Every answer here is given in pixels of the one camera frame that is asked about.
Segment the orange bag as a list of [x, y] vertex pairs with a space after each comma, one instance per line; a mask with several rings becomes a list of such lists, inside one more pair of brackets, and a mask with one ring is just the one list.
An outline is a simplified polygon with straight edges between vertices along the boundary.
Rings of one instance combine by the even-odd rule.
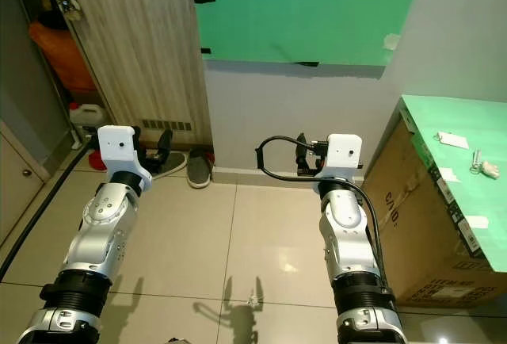
[[33, 21], [29, 35], [67, 90], [73, 94], [97, 94], [97, 86], [69, 30], [50, 29]]

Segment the white paper card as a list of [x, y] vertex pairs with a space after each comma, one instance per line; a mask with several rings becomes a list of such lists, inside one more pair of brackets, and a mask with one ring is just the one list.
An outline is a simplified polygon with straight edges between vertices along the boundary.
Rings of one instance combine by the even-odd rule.
[[449, 132], [438, 132], [436, 134], [436, 139], [444, 145], [456, 146], [458, 148], [466, 149], [466, 151], [470, 149], [467, 138], [464, 136], [459, 136]]

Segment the red cloth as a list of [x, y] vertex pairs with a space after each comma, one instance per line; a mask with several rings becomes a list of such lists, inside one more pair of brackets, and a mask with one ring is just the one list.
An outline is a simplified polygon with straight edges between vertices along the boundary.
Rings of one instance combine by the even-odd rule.
[[91, 151], [88, 155], [88, 166], [95, 171], [106, 171], [104, 159], [101, 157], [100, 151]]

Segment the grey cabinet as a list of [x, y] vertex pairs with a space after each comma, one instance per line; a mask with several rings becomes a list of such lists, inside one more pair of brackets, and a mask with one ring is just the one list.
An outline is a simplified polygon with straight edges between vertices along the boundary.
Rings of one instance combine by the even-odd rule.
[[1, 225], [11, 231], [23, 213], [21, 185], [21, 156], [8, 136], [8, 129], [1, 122], [0, 178], [1, 178]]

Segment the brown cardboard box table base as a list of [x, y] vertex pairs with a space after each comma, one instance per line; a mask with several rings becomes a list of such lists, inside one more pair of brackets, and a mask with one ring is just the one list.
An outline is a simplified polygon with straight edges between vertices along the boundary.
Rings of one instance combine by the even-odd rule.
[[367, 171], [364, 189], [378, 213], [384, 273], [403, 307], [473, 308], [507, 294], [507, 273], [472, 257], [443, 192], [396, 118]]

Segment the light grey shoe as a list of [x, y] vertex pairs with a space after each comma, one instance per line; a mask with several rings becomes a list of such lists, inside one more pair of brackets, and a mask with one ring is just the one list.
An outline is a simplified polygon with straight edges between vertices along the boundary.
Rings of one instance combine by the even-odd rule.
[[159, 178], [165, 178], [167, 176], [171, 176], [171, 174], [177, 173], [179, 170], [182, 170], [187, 166], [188, 157], [188, 152], [171, 151], [166, 164], [164, 164], [164, 167], [162, 168], [162, 173], [156, 174], [156, 176], [152, 177], [155, 180], [158, 180]]

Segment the wooden door panel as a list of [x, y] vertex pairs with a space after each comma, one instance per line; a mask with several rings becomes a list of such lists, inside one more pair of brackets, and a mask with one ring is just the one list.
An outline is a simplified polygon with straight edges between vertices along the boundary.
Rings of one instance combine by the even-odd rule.
[[211, 146], [193, 0], [72, 0], [64, 12], [113, 123]]

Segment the dark grey shoe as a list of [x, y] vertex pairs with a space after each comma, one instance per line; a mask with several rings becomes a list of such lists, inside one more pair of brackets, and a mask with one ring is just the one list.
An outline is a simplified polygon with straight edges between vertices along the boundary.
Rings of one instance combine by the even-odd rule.
[[187, 163], [187, 181], [189, 187], [203, 189], [212, 182], [212, 162], [206, 151], [189, 152]]

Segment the green wall sheet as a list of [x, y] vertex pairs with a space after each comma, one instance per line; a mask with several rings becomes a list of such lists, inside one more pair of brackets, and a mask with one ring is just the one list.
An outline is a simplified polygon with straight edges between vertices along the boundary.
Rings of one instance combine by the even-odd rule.
[[413, 0], [216, 0], [196, 4], [207, 60], [384, 67]]

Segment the white plastic jug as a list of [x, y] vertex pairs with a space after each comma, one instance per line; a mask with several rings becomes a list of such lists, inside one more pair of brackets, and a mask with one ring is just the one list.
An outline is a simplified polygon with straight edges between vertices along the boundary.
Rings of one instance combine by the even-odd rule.
[[87, 139], [87, 136], [94, 134], [98, 128], [111, 123], [101, 105], [71, 102], [68, 115], [77, 133], [83, 139]]

